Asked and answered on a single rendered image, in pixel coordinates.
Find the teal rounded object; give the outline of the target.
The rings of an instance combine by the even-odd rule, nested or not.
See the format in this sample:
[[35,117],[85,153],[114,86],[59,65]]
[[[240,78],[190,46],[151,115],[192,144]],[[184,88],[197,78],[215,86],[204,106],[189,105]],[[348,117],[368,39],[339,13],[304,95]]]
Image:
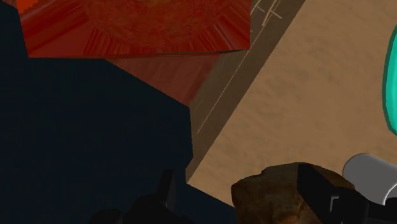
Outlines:
[[382,107],[388,129],[397,136],[397,25],[391,33],[384,62]]

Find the red patterned robot stand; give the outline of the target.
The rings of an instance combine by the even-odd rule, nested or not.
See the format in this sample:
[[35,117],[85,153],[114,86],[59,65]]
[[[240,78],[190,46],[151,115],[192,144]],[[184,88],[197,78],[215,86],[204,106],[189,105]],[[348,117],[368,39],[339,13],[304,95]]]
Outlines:
[[35,58],[107,59],[188,104],[250,46],[251,0],[10,0]]

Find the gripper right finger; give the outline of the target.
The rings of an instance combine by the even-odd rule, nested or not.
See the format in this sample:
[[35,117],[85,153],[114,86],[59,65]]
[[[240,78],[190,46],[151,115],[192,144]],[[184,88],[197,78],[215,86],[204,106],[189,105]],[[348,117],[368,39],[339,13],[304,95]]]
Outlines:
[[397,198],[384,205],[329,182],[312,165],[298,165],[297,190],[323,224],[397,224]]

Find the brown lumpy rock-like object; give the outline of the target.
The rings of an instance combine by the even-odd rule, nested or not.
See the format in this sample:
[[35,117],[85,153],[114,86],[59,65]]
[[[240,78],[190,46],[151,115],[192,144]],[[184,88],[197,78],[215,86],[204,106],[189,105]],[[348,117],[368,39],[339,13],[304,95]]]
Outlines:
[[298,162],[266,167],[231,186],[238,224],[323,224],[297,191]]

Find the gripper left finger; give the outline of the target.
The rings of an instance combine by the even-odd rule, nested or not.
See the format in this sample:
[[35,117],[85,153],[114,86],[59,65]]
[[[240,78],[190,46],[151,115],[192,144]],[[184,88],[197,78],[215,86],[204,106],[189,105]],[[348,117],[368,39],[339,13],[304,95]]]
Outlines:
[[117,209],[95,213],[89,224],[194,224],[186,216],[174,213],[176,182],[173,170],[164,170],[154,194],[139,197],[123,214]]

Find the grey rounded object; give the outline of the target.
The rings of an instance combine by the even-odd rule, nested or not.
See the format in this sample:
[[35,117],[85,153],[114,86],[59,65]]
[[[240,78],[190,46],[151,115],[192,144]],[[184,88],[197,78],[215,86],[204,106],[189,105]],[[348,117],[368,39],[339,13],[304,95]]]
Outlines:
[[342,176],[368,200],[384,205],[397,198],[397,165],[369,153],[351,157],[344,165]]

